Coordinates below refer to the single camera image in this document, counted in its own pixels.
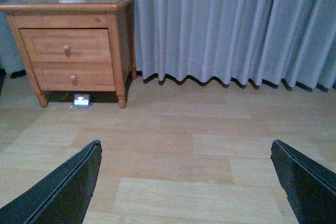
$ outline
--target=wooden drawer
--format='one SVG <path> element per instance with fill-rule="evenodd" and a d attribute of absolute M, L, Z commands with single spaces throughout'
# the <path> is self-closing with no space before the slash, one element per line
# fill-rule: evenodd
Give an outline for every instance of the wooden drawer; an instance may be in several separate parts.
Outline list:
<path fill-rule="evenodd" d="M 20 29 L 31 61 L 111 62 L 107 29 Z"/>
<path fill-rule="evenodd" d="M 42 90 L 115 91 L 112 64 L 34 62 Z"/>
<path fill-rule="evenodd" d="M 107 28 L 105 14 L 22 13 L 15 17 L 18 28 Z"/>

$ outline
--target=wooden knob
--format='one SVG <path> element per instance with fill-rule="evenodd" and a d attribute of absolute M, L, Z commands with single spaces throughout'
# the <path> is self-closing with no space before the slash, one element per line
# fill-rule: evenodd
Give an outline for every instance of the wooden knob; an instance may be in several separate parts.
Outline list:
<path fill-rule="evenodd" d="M 71 56 L 71 53 L 70 53 L 70 47 L 69 46 L 63 46 L 63 51 L 65 52 L 65 55 L 67 57 L 70 57 Z"/>
<path fill-rule="evenodd" d="M 73 85 L 76 85 L 77 78 L 76 76 L 70 76 Z"/>

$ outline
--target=laminate flooring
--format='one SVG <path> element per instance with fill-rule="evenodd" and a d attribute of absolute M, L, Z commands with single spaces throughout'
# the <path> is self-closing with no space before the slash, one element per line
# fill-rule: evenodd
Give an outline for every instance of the laminate flooring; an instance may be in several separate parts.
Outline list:
<path fill-rule="evenodd" d="M 84 223 L 298 223 L 270 160 L 281 139 L 336 172 L 336 91 L 141 78 L 128 105 L 40 108 L 27 77 L 0 97 L 0 207 L 94 139 L 102 163 Z"/>

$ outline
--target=wooden nightstand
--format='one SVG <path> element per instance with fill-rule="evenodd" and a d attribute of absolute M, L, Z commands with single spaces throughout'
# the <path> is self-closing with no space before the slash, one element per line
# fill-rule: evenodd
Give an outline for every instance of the wooden nightstand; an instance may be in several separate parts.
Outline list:
<path fill-rule="evenodd" d="M 26 0 L 6 12 L 30 83 L 42 107 L 47 90 L 116 91 L 136 78 L 134 0 Z"/>

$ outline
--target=curtain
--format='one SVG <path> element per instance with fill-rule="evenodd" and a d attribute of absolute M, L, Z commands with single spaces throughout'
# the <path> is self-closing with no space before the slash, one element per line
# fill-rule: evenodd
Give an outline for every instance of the curtain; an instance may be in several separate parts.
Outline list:
<path fill-rule="evenodd" d="M 13 42 L 1 48 L 18 55 Z M 290 87 L 330 88 L 336 0 L 135 0 L 135 49 L 144 78 L 235 78 L 243 85 L 285 79 Z"/>

